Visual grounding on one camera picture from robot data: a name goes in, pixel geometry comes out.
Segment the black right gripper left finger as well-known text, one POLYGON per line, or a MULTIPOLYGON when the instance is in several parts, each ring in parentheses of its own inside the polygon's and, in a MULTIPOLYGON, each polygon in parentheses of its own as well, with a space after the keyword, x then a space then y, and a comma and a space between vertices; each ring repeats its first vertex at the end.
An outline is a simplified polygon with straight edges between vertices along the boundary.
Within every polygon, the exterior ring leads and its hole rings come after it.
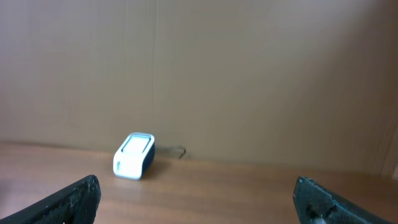
POLYGON ((100 183, 88 175, 1 219, 1 224, 93 224, 101 200, 100 183))

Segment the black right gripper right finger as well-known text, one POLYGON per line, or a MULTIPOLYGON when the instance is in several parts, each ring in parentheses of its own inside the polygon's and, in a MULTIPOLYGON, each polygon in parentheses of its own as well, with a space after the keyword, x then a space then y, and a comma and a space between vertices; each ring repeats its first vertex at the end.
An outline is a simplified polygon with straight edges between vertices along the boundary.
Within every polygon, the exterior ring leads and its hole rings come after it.
POLYGON ((293 202, 301 224, 391 224, 305 176, 296 180, 293 202))

